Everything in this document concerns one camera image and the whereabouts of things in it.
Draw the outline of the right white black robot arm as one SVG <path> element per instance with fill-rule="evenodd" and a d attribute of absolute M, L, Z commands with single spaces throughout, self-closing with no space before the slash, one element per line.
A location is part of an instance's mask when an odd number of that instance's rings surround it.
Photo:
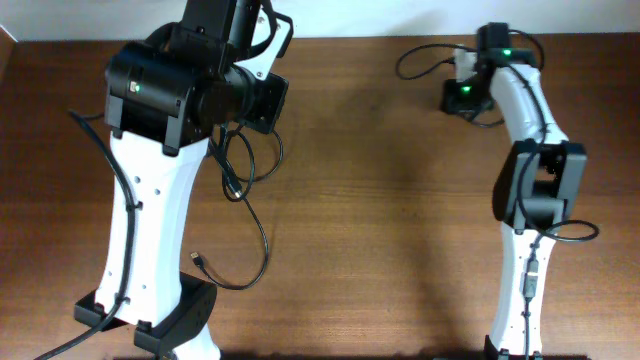
<path fill-rule="evenodd" d="M 584 146 L 556 123 L 541 88 L 541 60 L 515 48 L 514 29 L 490 22 L 477 47 L 457 45 L 456 76 L 443 85 L 441 109 L 473 122 L 499 108 L 512 147 L 493 189 L 501 224 L 503 265 L 498 310 L 485 337 L 486 359 L 540 359 L 546 272 L 558 232 L 571 213 L 584 174 Z"/>

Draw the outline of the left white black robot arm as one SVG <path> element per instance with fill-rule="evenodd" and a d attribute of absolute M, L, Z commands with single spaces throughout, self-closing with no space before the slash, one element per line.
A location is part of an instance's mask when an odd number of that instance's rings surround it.
<path fill-rule="evenodd" d="M 227 152 L 245 129 L 274 131 L 287 81 L 274 74 L 292 20 L 268 1 L 190 1 L 181 20 L 126 44 L 109 61 L 102 143 L 115 175 L 107 262 L 75 307 L 91 332 L 135 328 L 157 358 L 217 359 L 208 319 L 218 286 L 184 273 L 181 246 L 196 175 L 212 157 L 224 194 L 245 201 Z"/>

